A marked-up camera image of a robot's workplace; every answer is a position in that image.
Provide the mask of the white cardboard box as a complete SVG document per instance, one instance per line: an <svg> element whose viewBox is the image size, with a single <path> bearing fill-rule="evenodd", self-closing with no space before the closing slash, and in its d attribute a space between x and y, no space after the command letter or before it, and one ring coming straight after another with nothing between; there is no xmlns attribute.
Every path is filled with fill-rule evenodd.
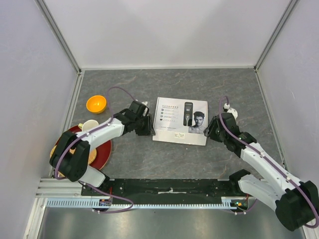
<svg viewBox="0 0 319 239"><path fill-rule="evenodd" d="M205 146L207 101L158 97L154 141Z"/></svg>

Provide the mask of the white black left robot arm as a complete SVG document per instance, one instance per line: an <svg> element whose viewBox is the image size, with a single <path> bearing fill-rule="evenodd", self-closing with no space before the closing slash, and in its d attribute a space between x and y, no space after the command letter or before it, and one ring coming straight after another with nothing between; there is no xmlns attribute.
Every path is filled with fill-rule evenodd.
<svg viewBox="0 0 319 239"><path fill-rule="evenodd" d="M89 154L100 145L134 131L138 136L155 135L152 116L144 103L133 101L129 108L116 113L104 123L81 132L64 132L50 157L49 164L71 182L92 186L99 196L109 192L109 177L88 165Z"/></svg>

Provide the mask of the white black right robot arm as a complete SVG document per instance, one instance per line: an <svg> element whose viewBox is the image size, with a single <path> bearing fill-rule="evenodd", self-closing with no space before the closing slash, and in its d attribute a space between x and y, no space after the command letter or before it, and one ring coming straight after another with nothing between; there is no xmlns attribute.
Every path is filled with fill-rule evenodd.
<svg viewBox="0 0 319 239"><path fill-rule="evenodd" d="M251 134L240 131L232 113L214 116L204 134L223 143L264 178L262 182L245 170L235 173L237 179L228 183L232 195L246 193L255 197L271 208L280 223L290 231L302 226L311 229L319 226L316 185L311 181L302 182L278 164Z"/></svg>

